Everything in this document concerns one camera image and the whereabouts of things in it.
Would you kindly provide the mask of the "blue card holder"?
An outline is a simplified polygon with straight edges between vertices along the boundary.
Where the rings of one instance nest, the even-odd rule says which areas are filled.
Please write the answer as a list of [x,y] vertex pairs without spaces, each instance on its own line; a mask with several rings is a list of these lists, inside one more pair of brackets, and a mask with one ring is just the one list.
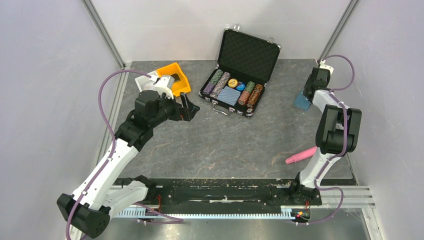
[[310,108],[311,103],[308,100],[308,98],[303,94],[303,90],[301,90],[297,94],[297,96],[296,96],[296,98],[295,98],[295,100],[293,102],[293,105],[295,107],[299,108],[299,109],[302,109],[304,111],[307,111]]

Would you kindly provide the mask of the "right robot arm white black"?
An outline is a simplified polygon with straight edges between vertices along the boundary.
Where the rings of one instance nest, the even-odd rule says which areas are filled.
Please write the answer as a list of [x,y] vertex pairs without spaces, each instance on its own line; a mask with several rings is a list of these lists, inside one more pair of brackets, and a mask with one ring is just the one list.
[[332,73],[331,66],[314,67],[303,88],[302,95],[320,110],[321,119],[315,135],[317,149],[289,187],[289,199],[295,204],[318,202],[324,176],[358,144],[362,112],[346,106],[328,87]]

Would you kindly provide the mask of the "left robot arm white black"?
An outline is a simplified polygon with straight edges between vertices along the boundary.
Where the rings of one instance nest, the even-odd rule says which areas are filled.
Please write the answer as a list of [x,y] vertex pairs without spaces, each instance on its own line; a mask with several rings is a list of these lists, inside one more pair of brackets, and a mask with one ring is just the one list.
[[128,186],[109,194],[125,166],[153,137],[154,128],[167,120],[191,121],[200,107],[183,92],[181,103],[156,90],[139,93],[134,109],[113,135],[113,141],[95,169],[72,194],[61,194],[56,204],[66,221],[67,239],[70,227],[84,235],[82,239],[99,237],[110,220],[130,205],[143,201],[153,203],[157,190],[145,177],[133,180]]

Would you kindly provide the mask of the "black card in yellow bin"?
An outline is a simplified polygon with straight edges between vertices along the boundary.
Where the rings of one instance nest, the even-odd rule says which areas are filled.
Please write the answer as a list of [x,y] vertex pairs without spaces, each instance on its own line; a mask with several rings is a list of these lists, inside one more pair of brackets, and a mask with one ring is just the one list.
[[180,76],[177,73],[172,74],[171,77],[173,78],[173,83],[174,84],[177,83],[177,82],[179,82],[181,80],[180,79]]

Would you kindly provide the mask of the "blue playing card deck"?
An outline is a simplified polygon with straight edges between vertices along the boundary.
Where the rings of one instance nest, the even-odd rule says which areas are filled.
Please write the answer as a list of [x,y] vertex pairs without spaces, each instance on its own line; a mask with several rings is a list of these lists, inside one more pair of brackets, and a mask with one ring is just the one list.
[[235,106],[240,98],[241,92],[231,88],[229,86],[225,86],[217,96],[217,100],[226,103],[230,106]]

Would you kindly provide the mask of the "yellow plastic bin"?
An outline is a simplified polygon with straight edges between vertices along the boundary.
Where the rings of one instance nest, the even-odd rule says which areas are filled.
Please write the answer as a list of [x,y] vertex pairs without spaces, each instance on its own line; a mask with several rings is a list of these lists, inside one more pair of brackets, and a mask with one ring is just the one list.
[[174,83],[170,88],[174,96],[179,97],[181,93],[191,92],[189,80],[177,62],[158,68],[156,72],[160,77],[169,75],[174,78]]

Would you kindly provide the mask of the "purple poker chip stack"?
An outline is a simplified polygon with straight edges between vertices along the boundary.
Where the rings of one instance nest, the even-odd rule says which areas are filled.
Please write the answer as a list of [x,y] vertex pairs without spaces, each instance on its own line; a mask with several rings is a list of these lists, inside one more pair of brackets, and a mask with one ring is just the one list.
[[209,82],[206,85],[206,87],[203,89],[202,93],[205,95],[210,95],[214,88],[215,88],[215,84],[213,82]]

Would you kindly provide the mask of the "green poker chip stack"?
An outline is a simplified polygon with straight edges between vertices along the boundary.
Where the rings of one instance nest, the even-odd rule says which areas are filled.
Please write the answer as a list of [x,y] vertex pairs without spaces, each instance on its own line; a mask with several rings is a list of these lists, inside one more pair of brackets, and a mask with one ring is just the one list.
[[217,82],[220,80],[220,78],[222,77],[223,74],[224,74],[224,72],[221,69],[217,69],[209,82],[213,86],[215,86],[217,84]]

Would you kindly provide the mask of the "pink grey chip stack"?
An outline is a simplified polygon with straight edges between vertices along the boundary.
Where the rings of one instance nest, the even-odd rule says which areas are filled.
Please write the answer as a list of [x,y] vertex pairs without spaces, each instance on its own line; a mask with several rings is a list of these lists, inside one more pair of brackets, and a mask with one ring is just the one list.
[[210,93],[211,98],[217,98],[222,89],[225,87],[226,83],[228,82],[231,74],[229,72],[224,72],[223,75],[220,77],[219,81],[216,83],[215,87]]

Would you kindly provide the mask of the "yellow dealer button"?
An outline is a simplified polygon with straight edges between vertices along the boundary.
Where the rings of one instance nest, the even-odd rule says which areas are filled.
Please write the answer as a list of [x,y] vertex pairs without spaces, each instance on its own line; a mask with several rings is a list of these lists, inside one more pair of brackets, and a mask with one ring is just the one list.
[[236,87],[238,86],[238,80],[237,80],[237,79],[235,79],[235,78],[231,78],[231,79],[228,81],[227,85],[228,85],[230,88],[236,88]]

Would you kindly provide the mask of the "white plastic bin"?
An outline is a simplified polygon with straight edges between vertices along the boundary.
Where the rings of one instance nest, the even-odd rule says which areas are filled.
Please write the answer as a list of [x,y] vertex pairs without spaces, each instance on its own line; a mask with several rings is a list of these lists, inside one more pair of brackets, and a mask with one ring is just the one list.
[[150,88],[152,88],[159,78],[156,70],[149,72],[148,75],[150,75],[152,78],[147,77],[145,75],[141,75],[134,79],[139,92],[149,90]]

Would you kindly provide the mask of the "blue round chip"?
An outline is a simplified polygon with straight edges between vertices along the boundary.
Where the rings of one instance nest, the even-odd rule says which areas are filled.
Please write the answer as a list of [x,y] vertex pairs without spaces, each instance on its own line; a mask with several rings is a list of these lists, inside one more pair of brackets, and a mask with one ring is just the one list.
[[246,85],[243,83],[243,82],[238,82],[237,83],[237,86],[235,87],[235,89],[237,90],[237,91],[243,91],[244,89],[245,89],[245,87],[246,87]]

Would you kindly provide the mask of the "red poker chip stack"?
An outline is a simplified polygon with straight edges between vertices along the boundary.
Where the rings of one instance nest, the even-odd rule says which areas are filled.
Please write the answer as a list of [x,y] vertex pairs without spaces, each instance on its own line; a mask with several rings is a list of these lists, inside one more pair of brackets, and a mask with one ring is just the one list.
[[237,100],[237,103],[241,106],[244,106],[247,103],[250,95],[251,95],[251,92],[244,90],[241,93],[239,99]]

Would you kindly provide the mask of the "brown orange chip stack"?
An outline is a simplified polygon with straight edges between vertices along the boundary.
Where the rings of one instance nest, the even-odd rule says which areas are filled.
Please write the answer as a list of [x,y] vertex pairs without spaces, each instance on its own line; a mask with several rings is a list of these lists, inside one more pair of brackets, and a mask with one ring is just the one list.
[[247,102],[246,106],[248,108],[253,108],[255,103],[257,102],[259,96],[261,95],[262,91],[264,89],[264,86],[262,84],[256,84],[254,89],[252,90]]

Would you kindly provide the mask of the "green red chip stack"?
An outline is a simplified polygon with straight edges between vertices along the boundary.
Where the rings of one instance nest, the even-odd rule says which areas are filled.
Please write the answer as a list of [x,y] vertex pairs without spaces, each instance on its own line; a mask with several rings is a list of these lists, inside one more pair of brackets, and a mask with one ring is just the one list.
[[253,91],[253,89],[255,88],[255,83],[253,82],[253,81],[249,81],[247,84],[246,84],[246,86],[245,86],[245,88],[244,88],[244,91],[245,92],[248,92],[248,93],[251,93],[252,91]]

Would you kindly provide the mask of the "pink cylindrical tube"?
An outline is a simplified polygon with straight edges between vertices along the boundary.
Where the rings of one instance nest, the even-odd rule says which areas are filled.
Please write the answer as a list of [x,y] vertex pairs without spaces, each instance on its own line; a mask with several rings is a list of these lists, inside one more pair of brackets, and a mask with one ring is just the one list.
[[300,162],[302,160],[305,160],[307,158],[311,158],[315,154],[316,150],[317,150],[317,147],[314,146],[314,147],[311,147],[311,148],[304,150],[302,152],[296,153],[296,154],[290,156],[289,158],[287,158],[285,160],[285,163],[286,164],[293,164],[293,163],[297,163],[297,162]]

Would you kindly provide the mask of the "black poker chip case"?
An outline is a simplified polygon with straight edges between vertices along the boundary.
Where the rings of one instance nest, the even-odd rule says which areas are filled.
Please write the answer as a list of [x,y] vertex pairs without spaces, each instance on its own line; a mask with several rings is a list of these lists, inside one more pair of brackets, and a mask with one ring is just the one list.
[[[266,84],[272,76],[280,51],[281,46],[271,40],[261,39],[240,32],[237,29],[225,29],[220,44],[217,67],[198,92],[199,96],[211,102],[214,107],[221,106],[227,109],[229,113],[236,113],[246,118],[251,118],[265,92]],[[210,82],[217,69],[222,70],[223,73],[229,72],[229,80],[237,79],[238,82],[244,83],[245,86],[248,82],[254,82],[255,85],[261,84],[264,86],[253,108],[248,108],[246,104],[239,105],[238,102],[234,106],[231,106],[217,100],[217,98],[203,94],[204,88]]]

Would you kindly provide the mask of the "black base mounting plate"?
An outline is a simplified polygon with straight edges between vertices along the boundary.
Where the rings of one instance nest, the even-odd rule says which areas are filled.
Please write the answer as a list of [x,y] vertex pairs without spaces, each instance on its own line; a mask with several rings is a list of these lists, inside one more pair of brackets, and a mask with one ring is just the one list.
[[277,214],[322,205],[321,193],[285,178],[146,178],[141,202],[165,214]]

